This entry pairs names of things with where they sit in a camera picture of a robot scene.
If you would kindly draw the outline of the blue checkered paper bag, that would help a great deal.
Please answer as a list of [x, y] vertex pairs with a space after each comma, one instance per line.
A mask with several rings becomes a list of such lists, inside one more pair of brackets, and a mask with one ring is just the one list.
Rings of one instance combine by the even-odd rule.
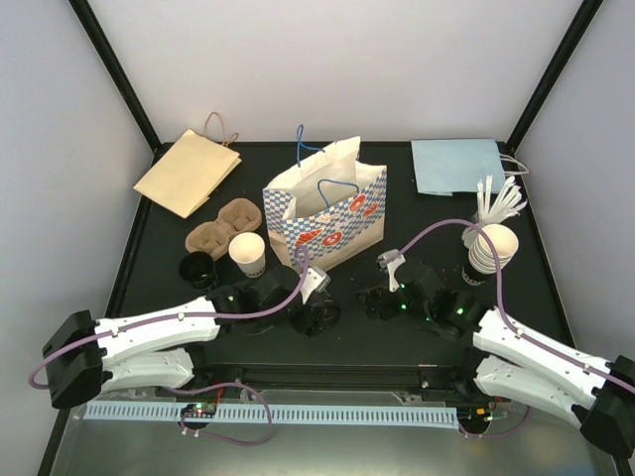
[[285, 266], [328, 271], [384, 237], [388, 170], [359, 161], [360, 137], [313, 147], [297, 129], [296, 163], [263, 189], [270, 245]]

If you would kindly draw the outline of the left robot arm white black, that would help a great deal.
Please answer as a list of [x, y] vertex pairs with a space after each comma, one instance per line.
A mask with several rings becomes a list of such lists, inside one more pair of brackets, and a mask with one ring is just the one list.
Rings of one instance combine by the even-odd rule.
[[238, 328], [253, 331], [279, 323], [317, 335], [338, 323], [339, 305], [326, 291], [329, 277], [287, 267], [256, 279], [220, 286], [183, 304], [137, 316], [70, 315], [43, 348], [51, 404], [56, 410], [97, 396], [138, 387], [185, 389], [192, 396], [212, 385], [211, 369], [194, 361], [190, 344], [209, 342]]

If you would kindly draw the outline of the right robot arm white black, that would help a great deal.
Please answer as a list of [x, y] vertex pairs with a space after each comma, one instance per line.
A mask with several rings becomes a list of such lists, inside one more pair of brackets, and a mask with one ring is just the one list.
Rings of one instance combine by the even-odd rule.
[[634, 454], [634, 362], [609, 361], [546, 336], [472, 293], [442, 284], [424, 263], [391, 265], [388, 282], [357, 293], [371, 319], [414, 319], [435, 335], [471, 344], [451, 374], [464, 400], [513, 400], [558, 417], [616, 458]]

